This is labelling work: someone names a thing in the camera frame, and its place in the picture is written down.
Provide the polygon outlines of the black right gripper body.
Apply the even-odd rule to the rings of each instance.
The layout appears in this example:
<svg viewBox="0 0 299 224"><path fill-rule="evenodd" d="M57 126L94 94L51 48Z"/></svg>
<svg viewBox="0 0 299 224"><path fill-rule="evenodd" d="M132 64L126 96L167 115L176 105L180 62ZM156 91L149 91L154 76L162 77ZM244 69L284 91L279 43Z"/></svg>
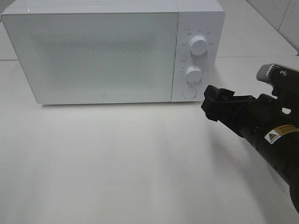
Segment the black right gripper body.
<svg viewBox="0 0 299 224"><path fill-rule="evenodd" d="M299 102L292 94L216 97L216 120L255 149L299 146Z"/></svg>

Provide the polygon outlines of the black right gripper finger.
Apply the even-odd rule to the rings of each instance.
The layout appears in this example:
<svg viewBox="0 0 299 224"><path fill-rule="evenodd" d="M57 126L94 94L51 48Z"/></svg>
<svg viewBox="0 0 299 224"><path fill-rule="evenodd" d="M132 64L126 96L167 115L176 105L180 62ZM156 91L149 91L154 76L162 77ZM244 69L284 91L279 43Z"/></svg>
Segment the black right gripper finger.
<svg viewBox="0 0 299 224"><path fill-rule="evenodd" d="M201 109L204 111L207 119L217 122L217 108L214 105L214 101L210 97L206 97L201 105Z"/></svg>
<svg viewBox="0 0 299 224"><path fill-rule="evenodd" d="M228 89L223 89L223 88L217 88L213 85L209 85L205 92L204 92L204 97L207 102L222 102L222 101L227 101L230 100L234 96L235 92L228 90Z"/></svg>

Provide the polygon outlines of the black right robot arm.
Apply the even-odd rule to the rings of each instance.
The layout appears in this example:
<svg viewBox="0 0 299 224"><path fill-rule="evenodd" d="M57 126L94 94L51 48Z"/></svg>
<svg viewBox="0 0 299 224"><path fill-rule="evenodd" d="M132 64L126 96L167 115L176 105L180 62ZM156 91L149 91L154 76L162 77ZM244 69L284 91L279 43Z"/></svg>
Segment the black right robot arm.
<svg viewBox="0 0 299 224"><path fill-rule="evenodd" d="M289 185L299 208L299 72L279 64L263 65L256 78L272 86L271 95L235 96L208 85L201 105L209 120L220 121L247 142Z"/></svg>

